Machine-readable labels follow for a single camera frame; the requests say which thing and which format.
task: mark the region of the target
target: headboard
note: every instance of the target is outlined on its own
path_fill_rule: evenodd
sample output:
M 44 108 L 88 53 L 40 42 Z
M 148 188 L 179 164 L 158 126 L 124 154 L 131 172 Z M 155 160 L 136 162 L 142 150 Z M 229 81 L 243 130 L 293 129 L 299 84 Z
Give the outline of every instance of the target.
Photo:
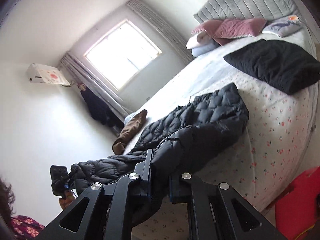
M 290 14 L 300 14 L 293 0 L 208 0 L 194 18 L 199 23 L 226 18 L 265 18 L 270 21 Z

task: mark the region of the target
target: curtain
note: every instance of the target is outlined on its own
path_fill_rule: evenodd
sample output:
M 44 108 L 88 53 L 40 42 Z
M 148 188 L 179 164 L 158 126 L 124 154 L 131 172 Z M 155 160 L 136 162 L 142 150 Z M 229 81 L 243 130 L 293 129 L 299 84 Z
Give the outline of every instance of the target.
M 75 78 L 75 81 L 83 83 L 96 96 L 101 98 L 110 107 L 111 111 L 122 121 L 132 113 L 125 108 L 123 100 L 108 88 L 94 73 L 83 65 L 75 56 L 67 52 L 60 60 L 59 69 L 65 68 Z
M 156 29 L 170 45 L 178 56 L 187 65 L 193 60 L 193 56 L 186 47 L 186 41 L 161 17 L 141 0 L 131 0 L 127 6 Z

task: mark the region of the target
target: mattress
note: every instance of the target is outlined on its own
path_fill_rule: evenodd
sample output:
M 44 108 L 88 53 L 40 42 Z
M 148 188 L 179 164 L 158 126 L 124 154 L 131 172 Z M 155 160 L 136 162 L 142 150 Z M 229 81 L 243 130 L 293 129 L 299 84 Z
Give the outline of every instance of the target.
M 148 110 L 148 125 L 166 116 L 177 105 L 185 105 L 197 95 L 214 92 L 234 82 L 249 110 L 247 128 L 236 144 L 212 159 L 197 175 L 211 184 L 228 182 L 262 211 L 287 187 L 303 158 L 315 119 L 318 83 L 288 96 L 224 61 L 228 53 L 260 39 L 295 43 L 316 56 L 306 27 L 286 38 L 273 34 L 242 38 L 192 61 L 140 110 Z M 140 134 L 128 144 L 125 154 L 134 147 Z M 139 232 L 152 220 L 171 219 L 179 221 L 177 228 L 171 228 L 173 231 L 179 228 L 185 231 L 188 225 L 182 219 L 186 210 L 181 211 L 181 208 L 165 200 L 161 210 L 133 232 Z M 168 217 L 168 212 L 175 215 Z

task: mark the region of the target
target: orange tag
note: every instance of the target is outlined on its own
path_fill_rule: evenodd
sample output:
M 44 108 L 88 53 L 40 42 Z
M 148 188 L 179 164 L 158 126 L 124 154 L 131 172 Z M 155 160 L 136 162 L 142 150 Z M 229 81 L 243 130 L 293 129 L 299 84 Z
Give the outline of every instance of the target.
M 298 16 L 296 16 L 296 15 L 289 16 L 289 20 L 297 21 L 298 20 Z

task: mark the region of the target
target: quilted jacket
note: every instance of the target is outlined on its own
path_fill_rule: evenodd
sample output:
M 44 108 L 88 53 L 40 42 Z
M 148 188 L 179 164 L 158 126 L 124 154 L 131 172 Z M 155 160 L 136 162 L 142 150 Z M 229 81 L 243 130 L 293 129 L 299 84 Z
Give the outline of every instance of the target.
M 160 208 L 172 172 L 176 169 L 189 173 L 199 171 L 238 140 L 248 120 L 248 109 L 234 83 L 198 96 L 192 103 L 176 107 L 166 117 L 146 127 L 127 155 L 73 164 L 76 191 L 80 194 L 94 182 L 115 182 L 145 160 L 147 149 L 156 148 L 151 161 L 153 201 L 134 214 L 133 224 L 137 225 Z

